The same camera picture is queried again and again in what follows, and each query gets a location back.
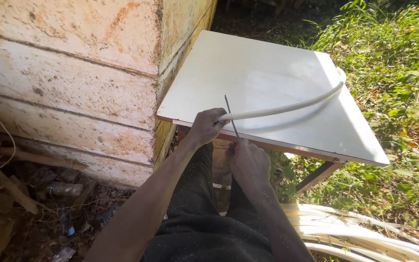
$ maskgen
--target table top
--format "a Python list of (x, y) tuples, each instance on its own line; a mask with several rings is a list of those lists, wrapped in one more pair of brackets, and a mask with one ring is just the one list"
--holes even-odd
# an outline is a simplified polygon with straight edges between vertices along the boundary
[[(326, 53), (202, 31), (161, 103), (161, 119), (191, 126), (198, 112), (232, 113), (303, 102), (328, 92), (339, 74)], [(327, 101), (234, 121), (240, 137), (385, 166), (389, 160), (347, 88)], [(235, 136), (232, 125), (221, 133)]]

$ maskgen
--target coiled white pipes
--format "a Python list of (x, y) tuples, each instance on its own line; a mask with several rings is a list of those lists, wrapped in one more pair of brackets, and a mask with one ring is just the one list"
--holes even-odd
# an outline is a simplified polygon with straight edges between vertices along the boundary
[(271, 116), (271, 115), (276, 115), (280, 113), (299, 110), (305, 107), (312, 106), (314, 104), (318, 104), (334, 96), (337, 92), (339, 92), (342, 89), (342, 87), (346, 83), (347, 75), (344, 73), (344, 71), (341, 68), (337, 67), (337, 72), (339, 73), (339, 76), (340, 76), (340, 81), (337, 84), (337, 86), (331, 89), (330, 91), (318, 96), (317, 98), (313, 98), (313, 99), (303, 101), (297, 104), (290, 104), (290, 105), (276, 107), (276, 108), (263, 109), (263, 110), (257, 110), (257, 111), (252, 111), (252, 112), (245, 112), (245, 113), (225, 114), (225, 115), (220, 116), (218, 118), (218, 121), (227, 120), (227, 119), (238, 120), (238, 119), (247, 119), (247, 118), (253, 118), (253, 117), (260, 117), (260, 116)]

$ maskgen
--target wall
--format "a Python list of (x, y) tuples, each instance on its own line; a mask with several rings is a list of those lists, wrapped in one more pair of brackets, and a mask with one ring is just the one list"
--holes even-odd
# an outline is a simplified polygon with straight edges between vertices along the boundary
[(156, 109), (215, 6), (0, 0), (0, 120), (21, 145), (88, 164), (86, 174), (113, 185), (141, 185), (176, 128)]

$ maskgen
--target wire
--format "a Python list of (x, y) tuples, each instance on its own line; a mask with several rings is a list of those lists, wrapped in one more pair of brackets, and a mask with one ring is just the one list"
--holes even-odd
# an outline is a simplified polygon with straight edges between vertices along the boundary
[(339, 92), (342, 89), (342, 87), (346, 83), (347, 75), (344, 73), (344, 71), (341, 68), (337, 67), (337, 72), (339, 73), (339, 76), (340, 76), (340, 81), (337, 84), (337, 86), (331, 89), (330, 91), (318, 96), (317, 98), (313, 98), (313, 99), (303, 101), (297, 104), (290, 104), (290, 105), (276, 107), (276, 108), (263, 109), (263, 110), (238, 113), (238, 114), (225, 114), (225, 115), (220, 116), (218, 118), (218, 121), (247, 119), (247, 118), (253, 118), (253, 117), (260, 117), (260, 116), (271, 116), (271, 115), (281, 114), (281, 113), (290, 112), (294, 110), (299, 110), (305, 107), (312, 106), (314, 104), (318, 104), (319, 102), (322, 102), (334, 96), (337, 92)]
[(14, 145), (14, 151), (12, 152), (12, 156), (9, 158), (8, 161), (6, 161), (6, 163), (4, 163), (2, 166), (0, 166), (0, 168), (3, 168), (3, 166), (5, 166), (6, 164), (9, 163), (9, 161), (11, 161), (11, 159), (14, 157), (15, 155), (15, 141), (14, 138), (11, 136), (11, 134), (9, 133), (9, 131), (6, 129), (6, 127), (3, 125), (3, 123), (0, 121), (0, 125), (3, 127), (4, 131), (6, 131), (6, 133), (8, 133), (9, 137), (12, 140), (12, 144)]

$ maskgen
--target plastic bottle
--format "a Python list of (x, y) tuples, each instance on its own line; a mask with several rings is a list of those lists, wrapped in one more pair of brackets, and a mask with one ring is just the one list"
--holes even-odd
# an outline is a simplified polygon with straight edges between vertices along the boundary
[(51, 194), (65, 196), (80, 196), (83, 190), (82, 184), (67, 184), (64, 182), (51, 182), (47, 185)]

